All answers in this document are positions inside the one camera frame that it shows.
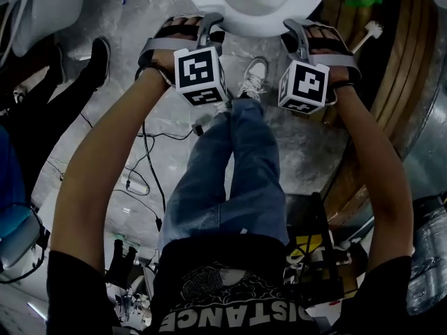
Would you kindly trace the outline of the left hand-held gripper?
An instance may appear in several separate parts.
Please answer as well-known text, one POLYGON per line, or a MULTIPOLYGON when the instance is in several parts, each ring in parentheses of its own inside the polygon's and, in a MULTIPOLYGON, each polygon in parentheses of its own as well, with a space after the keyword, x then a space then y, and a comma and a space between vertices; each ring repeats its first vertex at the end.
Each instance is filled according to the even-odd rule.
POLYGON ((225 33, 212 31, 212 27, 223 20, 220 13, 206 13, 201 20, 196 40, 148 39, 138 58, 138 73, 148 68, 160 72, 151 63, 153 50, 174 50, 175 83, 169 85, 177 93, 183 95, 192 106, 227 102, 224 68, 219 59, 225 33))

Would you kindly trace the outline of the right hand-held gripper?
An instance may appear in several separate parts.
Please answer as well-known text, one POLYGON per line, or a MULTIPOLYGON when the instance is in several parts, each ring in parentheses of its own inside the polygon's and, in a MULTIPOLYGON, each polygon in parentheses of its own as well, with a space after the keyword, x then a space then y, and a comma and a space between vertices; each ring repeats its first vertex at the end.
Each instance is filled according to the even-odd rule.
POLYGON ((361 79, 360 69, 335 28, 300 18, 285 19, 283 25, 287 32, 282 34, 282 44, 291 62, 279 81, 279 107, 301 114, 313 114, 337 103, 337 89, 357 87, 361 79), (332 29, 343 42, 347 53, 310 54, 310 49, 320 48, 317 43, 323 42, 319 39, 309 43, 305 28, 310 26, 332 29), (329 85, 331 66, 346 66, 350 80, 329 85))

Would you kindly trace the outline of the person's right forearm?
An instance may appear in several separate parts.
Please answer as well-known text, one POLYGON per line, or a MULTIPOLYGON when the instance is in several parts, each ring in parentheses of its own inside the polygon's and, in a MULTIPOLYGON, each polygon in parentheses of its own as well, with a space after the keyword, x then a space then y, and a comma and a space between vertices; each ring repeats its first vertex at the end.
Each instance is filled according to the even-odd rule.
POLYGON ((413 205, 402 162, 390 140, 361 102, 355 89, 335 89, 337 111, 356 148, 374 215, 367 270, 411 256, 413 205))

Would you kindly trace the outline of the person's left forearm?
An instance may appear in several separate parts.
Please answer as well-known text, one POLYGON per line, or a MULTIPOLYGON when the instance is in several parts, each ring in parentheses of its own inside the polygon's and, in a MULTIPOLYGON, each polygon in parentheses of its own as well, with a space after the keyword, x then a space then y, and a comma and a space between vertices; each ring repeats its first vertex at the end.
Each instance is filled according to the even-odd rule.
POLYGON ((105 217, 113 189, 140 127, 167 89, 160 72, 146 69, 80 143, 57 197, 51 250, 103 268, 105 217))

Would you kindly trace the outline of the white toilet brush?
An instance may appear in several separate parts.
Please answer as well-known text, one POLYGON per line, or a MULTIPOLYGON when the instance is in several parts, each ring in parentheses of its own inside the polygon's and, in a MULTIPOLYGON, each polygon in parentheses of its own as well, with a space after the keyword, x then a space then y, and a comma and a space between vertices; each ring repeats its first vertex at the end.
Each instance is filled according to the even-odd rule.
POLYGON ((368 39, 374 38, 378 39, 380 38, 381 34, 383 33, 383 26, 379 24, 376 21, 369 21, 365 25, 365 31, 366 35, 358 42, 354 48, 351 49, 351 53, 355 54, 365 43, 368 39))

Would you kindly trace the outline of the compact white toilet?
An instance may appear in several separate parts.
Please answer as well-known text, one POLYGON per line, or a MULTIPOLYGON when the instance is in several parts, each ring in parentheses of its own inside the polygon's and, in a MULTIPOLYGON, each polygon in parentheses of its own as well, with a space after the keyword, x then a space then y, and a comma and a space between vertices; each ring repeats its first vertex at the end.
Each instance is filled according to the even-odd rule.
POLYGON ((79 18, 84 0, 27 0, 13 10, 17 31, 11 37, 15 56, 23 57, 40 40, 65 29, 79 18))

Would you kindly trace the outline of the person's right hand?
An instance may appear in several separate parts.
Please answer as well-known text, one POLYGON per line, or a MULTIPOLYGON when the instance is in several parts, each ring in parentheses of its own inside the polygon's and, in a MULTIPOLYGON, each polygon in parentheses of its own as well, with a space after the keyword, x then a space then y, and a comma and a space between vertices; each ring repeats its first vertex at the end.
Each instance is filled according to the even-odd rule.
MULTIPOLYGON (((346 54, 347 49, 337 34, 332 29, 318 26, 305 28, 305 33, 309 43, 322 39, 318 42, 320 48, 310 49, 310 54, 346 54)), ((329 85, 339 81, 349 81, 349 70, 346 66, 331 66, 329 72, 329 85)))

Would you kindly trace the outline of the person's left hand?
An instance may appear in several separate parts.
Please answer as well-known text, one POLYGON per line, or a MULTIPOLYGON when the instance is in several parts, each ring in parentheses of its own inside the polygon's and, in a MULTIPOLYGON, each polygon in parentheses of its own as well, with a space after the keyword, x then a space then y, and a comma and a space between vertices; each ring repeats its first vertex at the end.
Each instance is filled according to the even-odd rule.
MULTIPOLYGON (((202 19, 200 16, 172 17, 165 22, 153 39, 196 40, 202 19)), ((168 84, 175 83, 174 50, 164 48, 153 50, 151 63, 159 69, 168 84)))

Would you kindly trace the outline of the person's white shoe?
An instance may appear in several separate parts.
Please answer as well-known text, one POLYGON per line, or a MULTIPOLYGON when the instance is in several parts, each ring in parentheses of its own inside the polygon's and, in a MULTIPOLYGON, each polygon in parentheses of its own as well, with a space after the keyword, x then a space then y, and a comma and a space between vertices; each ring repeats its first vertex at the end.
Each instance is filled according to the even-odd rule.
POLYGON ((254 58, 244 72, 244 80, 237 92, 237 97, 260 102, 261 94, 265 93, 263 86, 267 75, 268 61, 263 57, 254 58))

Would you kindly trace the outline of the wooden plank platform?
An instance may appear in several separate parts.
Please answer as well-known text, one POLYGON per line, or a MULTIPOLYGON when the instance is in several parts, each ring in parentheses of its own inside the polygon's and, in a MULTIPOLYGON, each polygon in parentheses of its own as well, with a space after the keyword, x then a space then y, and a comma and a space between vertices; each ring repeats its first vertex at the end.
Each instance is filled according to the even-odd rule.
POLYGON ((383 26, 355 55, 362 74, 358 95, 389 137, 400 157, 417 138, 441 74, 441 9, 434 0, 383 0, 355 8, 344 0, 323 0, 318 20, 334 26, 354 47, 366 35, 365 25, 383 26))

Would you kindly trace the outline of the person's blue jeans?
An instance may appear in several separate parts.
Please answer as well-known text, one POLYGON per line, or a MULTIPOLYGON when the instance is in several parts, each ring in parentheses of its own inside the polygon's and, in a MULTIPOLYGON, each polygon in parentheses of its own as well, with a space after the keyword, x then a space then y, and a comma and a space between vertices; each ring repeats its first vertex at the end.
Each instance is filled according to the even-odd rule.
POLYGON ((279 149, 263 115, 259 101, 236 98, 198 138, 167 203, 159 248, 243 230, 289 242, 279 149))

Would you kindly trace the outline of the yellow box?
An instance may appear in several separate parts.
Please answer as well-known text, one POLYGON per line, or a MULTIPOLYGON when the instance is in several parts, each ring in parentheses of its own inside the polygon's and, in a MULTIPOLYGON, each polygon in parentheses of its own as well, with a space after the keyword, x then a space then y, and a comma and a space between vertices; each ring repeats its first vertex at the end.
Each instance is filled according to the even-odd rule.
POLYGON ((290 250, 286 256, 286 261, 290 265, 298 265, 308 255, 322 246, 323 238, 321 234, 309 236, 296 236, 295 241, 291 243, 290 250))

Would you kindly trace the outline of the shrink-wrapped bottle pack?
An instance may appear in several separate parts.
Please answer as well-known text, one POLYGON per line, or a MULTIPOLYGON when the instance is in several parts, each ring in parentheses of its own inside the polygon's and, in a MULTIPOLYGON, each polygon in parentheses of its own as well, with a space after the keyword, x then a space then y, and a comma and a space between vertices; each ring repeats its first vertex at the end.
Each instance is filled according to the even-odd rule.
POLYGON ((432 218, 414 236, 407 310, 424 313, 447 296, 447 216, 432 218))

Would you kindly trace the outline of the person's black printed T-shirt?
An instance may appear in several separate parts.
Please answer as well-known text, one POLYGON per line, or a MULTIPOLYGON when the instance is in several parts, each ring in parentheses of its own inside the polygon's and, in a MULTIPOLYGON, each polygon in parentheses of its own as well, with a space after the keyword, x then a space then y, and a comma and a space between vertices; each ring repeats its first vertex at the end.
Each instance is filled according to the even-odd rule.
MULTIPOLYGON (((142 335, 321 335, 323 327, 283 283, 284 246, 256 234, 173 241, 154 281, 152 323, 142 335)), ((395 335, 409 321, 408 256, 373 269, 344 301, 329 332, 395 335)), ((105 278, 71 255, 51 251, 47 335, 117 335, 122 328, 105 278)))

